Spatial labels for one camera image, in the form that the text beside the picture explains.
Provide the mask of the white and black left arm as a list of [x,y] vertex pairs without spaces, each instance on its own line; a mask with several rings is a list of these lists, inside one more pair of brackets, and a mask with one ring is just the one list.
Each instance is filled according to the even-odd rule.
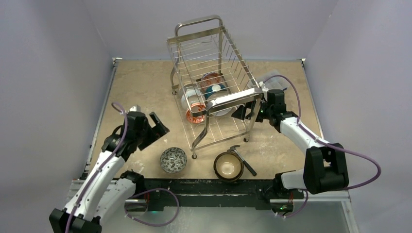
[[113,213],[132,197],[147,193],[144,177],[133,171],[124,172],[108,190],[114,176],[136,150],[144,150],[170,130],[154,112],[148,116],[130,111],[124,123],[115,128],[102,146],[94,168],[80,189],[61,210],[54,209],[49,221],[55,233],[100,233]]

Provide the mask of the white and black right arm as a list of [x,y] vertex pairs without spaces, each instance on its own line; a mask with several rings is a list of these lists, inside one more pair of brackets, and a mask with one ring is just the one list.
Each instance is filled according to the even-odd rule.
[[291,140],[304,154],[301,170],[277,173],[273,192],[283,198],[294,189],[311,194],[341,190],[348,187],[346,157],[339,143],[321,142],[292,111],[287,111],[284,91],[271,89],[260,102],[256,122],[268,120],[279,133]]

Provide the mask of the orange floral patterned bowl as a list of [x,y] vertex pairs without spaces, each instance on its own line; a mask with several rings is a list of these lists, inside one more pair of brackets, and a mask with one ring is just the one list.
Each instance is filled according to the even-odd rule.
[[192,124],[202,123],[205,120],[205,115],[202,115],[202,111],[205,109],[206,107],[200,102],[191,104],[190,109],[186,110],[186,120]]

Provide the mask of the stainless steel dish rack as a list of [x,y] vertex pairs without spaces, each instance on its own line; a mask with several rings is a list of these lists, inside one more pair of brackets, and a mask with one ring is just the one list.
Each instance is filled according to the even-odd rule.
[[248,142],[263,91],[221,17],[178,23],[167,46],[172,94],[192,158],[236,137]]

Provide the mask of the white and teal bowl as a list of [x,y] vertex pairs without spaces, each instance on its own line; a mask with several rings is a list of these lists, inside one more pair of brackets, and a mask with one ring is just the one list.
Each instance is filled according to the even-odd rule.
[[228,90],[223,84],[214,84],[209,87],[204,92],[205,99],[213,99],[221,97],[228,94]]

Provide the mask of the black and white patterned bowl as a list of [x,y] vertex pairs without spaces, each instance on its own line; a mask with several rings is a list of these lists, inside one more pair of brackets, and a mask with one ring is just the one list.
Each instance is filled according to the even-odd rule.
[[160,165],[167,173],[177,173],[185,168],[187,160],[187,155],[183,149],[171,147],[161,154]]

